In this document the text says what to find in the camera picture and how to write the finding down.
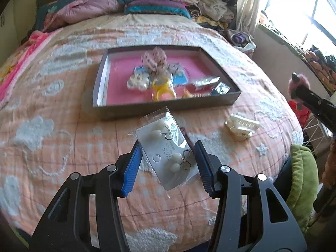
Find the shallow box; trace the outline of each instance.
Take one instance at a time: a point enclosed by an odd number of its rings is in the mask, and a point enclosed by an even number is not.
[[[221,81],[231,87],[230,91],[225,95],[152,102],[151,90],[144,93],[129,90],[126,82],[134,68],[142,65],[141,55],[156,46],[166,52],[167,62],[178,62],[186,69],[189,80],[220,76]],[[99,110],[101,119],[112,119],[145,115],[165,106],[174,111],[230,105],[237,100],[240,93],[240,89],[225,70],[200,47],[141,45],[109,48],[104,52],[92,96],[93,106]]]

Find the white curtain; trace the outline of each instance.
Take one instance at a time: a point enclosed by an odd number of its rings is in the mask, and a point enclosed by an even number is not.
[[[236,29],[254,35],[260,17],[260,0],[237,1]]]

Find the bed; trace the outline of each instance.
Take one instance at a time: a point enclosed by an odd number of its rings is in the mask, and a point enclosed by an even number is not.
[[[223,164],[274,180],[290,144],[302,144],[300,124],[284,96],[215,31],[182,16],[89,19],[50,33],[22,64],[6,94],[0,110],[0,205],[11,225],[32,234],[72,172],[96,173],[131,150],[135,139],[128,133],[140,126],[139,118],[100,121],[92,108],[92,90],[106,48],[146,44],[201,46],[241,89],[232,106],[173,112],[191,141],[202,140]],[[257,133],[235,141],[224,126],[231,113],[259,120]],[[90,199],[91,239],[98,246],[94,196]],[[200,179],[165,191],[144,161],[133,191],[119,200],[131,251],[179,252],[209,240],[217,206]],[[242,213],[246,207],[242,198]]]

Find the red plastic container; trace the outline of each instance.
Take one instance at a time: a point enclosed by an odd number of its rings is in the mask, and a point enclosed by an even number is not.
[[[302,105],[302,110],[299,111],[296,109],[296,102],[294,101],[289,101],[288,102],[289,106],[292,108],[293,112],[295,113],[300,125],[301,125],[301,128],[304,128],[304,126],[306,126],[306,123],[307,123],[307,119],[308,119],[308,116],[310,114],[310,111],[309,109]]]

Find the green plush object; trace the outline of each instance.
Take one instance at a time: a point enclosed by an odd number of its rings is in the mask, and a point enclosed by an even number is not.
[[[319,175],[315,158],[307,147],[292,144],[291,156],[292,188],[286,203],[305,233],[318,192]]]

